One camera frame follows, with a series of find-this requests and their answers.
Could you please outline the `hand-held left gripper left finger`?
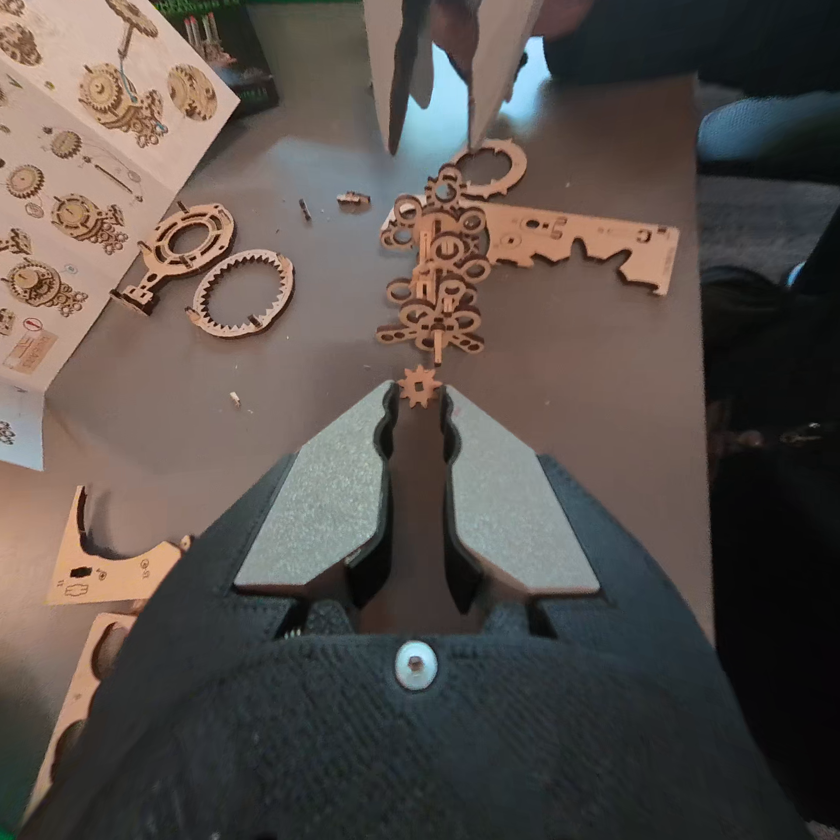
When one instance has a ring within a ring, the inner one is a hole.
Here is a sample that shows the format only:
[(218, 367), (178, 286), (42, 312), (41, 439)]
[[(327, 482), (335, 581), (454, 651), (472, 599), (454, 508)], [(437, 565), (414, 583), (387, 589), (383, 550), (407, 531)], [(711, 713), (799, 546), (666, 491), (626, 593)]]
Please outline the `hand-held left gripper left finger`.
[(298, 450), (250, 540), (238, 591), (363, 607), (383, 587), (399, 399), (384, 381)]

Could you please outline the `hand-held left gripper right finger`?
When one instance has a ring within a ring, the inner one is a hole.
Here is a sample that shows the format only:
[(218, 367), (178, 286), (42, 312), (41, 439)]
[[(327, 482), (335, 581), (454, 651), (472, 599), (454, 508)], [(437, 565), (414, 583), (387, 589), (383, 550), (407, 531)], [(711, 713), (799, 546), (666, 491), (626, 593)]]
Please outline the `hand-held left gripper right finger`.
[(444, 568), (458, 612), (597, 595), (601, 584), (538, 454), (450, 385), (440, 422)]

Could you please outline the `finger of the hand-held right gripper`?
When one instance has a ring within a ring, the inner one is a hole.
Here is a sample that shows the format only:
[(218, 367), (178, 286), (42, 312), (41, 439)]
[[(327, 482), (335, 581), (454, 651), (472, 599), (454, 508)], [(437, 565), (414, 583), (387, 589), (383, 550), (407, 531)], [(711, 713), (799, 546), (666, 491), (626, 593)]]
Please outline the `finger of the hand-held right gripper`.
[(376, 117), (383, 144), (396, 154), (409, 98), (427, 109), (434, 89), (429, 1), (364, 1)]
[(512, 94), (525, 46), (542, 1), (465, 1), (477, 26), (476, 50), (466, 76), (468, 146), (480, 146)]

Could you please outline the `small wooden gear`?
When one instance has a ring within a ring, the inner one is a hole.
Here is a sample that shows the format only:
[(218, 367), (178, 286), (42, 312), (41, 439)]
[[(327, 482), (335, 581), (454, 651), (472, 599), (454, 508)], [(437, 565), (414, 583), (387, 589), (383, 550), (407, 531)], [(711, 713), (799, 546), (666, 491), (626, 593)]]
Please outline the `small wooden gear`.
[(434, 369), (418, 364), (413, 369), (405, 369), (404, 376), (397, 382), (400, 397), (407, 400), (409, 408), (429, 408), (429, 404), (438, 398), (442, 382), (436, 378)]

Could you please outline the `wooden bubble model assembly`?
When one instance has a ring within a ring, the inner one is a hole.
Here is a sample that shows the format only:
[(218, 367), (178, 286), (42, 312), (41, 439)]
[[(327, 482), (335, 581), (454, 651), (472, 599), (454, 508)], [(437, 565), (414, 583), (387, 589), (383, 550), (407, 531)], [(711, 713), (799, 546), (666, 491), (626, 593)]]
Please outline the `wooden bubble model assembly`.
[(375, 338), (388, 345), (413, 342), (436, 366), (449, 346), (468, 354), (485, 346), (477, 333), (477, 288), (491, 269), (483, 247), (487, 216), (466, 190), (460, 169), (446, 163), (427, 178), (422, 196), (396, 198), (380, 232), (384, 249), (415, 251), (416, 264), (409, 277), (387, 285), (398, 321), (379, 327)]

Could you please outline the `person's right forearm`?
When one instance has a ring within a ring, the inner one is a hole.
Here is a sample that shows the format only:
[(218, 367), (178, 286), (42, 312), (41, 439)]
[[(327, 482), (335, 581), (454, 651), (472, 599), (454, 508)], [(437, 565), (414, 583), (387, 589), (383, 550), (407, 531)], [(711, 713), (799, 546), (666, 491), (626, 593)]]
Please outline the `person's right forearm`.
[(839, 2), (593, 2), (543, 54), (565, 85), (691, 73), (752, 97), (838, 92)]

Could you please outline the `dark model kit box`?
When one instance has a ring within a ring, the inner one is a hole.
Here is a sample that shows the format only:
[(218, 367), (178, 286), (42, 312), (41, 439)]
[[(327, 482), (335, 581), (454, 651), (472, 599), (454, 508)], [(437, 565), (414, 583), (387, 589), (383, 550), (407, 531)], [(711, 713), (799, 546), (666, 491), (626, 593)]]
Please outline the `dark model kit box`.
[(160, 1), (153, 5), (237, 94), (236, 118), (279, 104), (277, 84), (245, 2)]

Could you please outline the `long notched wooden offcut sheet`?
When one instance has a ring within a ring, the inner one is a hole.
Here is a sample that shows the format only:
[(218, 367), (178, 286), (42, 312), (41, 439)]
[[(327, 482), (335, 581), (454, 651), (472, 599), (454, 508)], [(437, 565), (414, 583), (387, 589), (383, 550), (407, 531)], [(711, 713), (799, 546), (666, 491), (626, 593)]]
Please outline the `long notched wooden offcut sheet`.
[(650, 287), (659, 297), (669, 292), (679, 243), (676, 227), (490, 202), (476, 206), (486, 216), (487, 256), (494, 265), (532, 268), (537, 257), (557, 264), (571, 257), (578, 240), (593, 259), (628, 252), (619, 268), (626, 282)]

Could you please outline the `wooden offcut with curved cutout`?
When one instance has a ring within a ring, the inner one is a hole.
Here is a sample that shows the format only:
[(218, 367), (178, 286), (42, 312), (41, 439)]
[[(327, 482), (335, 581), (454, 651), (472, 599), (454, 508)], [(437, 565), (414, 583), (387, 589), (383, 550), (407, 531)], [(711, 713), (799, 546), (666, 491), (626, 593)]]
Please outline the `wooden offcut with curved cutout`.
[(160, 542), (128, 559), (109, 560), (86, 550), (87, 492), (78, 486), (59, 546), (45, 602), (50, 606), (146, 601), (193, 544), (190, 534), (177, 544)]

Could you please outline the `wooden offcut with round holes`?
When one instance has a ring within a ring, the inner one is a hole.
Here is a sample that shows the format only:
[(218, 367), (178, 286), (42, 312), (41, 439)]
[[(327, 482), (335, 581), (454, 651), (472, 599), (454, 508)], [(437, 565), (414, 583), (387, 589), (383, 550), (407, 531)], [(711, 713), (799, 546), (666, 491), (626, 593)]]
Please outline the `wooden offcut with round holes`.
[(26, 822), (52, 786), (62, 759), (78, 741), (101, 682), (112, 673), (137, 616), (100, 613), (94, 619), (24, 811)]

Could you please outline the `paper instruction sheet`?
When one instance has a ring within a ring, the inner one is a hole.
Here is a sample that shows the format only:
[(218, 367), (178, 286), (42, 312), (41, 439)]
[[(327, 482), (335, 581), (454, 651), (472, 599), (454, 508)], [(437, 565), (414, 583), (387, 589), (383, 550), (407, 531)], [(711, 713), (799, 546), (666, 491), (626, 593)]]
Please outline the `paper instruction sheet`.
[(238, 105), (151, 2), (1, 2), (2, 461)]

